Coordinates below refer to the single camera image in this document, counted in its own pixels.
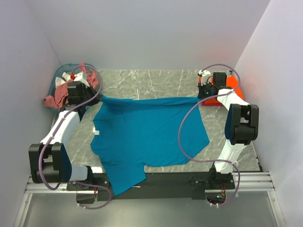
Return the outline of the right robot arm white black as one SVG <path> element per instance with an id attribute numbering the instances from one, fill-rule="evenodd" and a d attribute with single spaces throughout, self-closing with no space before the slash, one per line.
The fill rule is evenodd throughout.
<path id="1" fill-rule="evenodd" d="M 228 111 L 224 128 L 226 141 L 219 155 L 220 162 L 214 162 L 214 173 L 208 176 L 209 186 L 218 189 L 227 182 L 240 153 L 257 138 L 259 107 L 244 101 L 234 75 L 200 70 L 198 76 L 198 98 L 207 98 L 202 105 L 222 105 Z"/>

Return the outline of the teal blue t shirt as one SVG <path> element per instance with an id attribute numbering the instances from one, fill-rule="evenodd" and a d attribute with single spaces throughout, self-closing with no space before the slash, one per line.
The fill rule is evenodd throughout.
<path id="1" fill-rule="evenodd" d="M 102 97 L 91 142 L 114 195 L 145 180 L 145 166 L 186 164 L 209 144 L 196 97 Z"/>

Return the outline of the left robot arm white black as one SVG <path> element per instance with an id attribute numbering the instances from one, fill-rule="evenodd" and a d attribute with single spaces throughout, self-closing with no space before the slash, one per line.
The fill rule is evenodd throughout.
<path id="1" fill-rule="evenodd" d="M 51 183 L 68 182 L 78 182 L 82 189 L 89 190 L 95 183 L 91 167 L 73 165 L 65 144 L 87 108 L 100 102 L 101 93 L 79 81 L 69 83 L 67 91 L 58 119 L 47 136 L 29 147 L 31 177 L 34 183 L 43 183 L 50 190 L 57 189 Z"/>

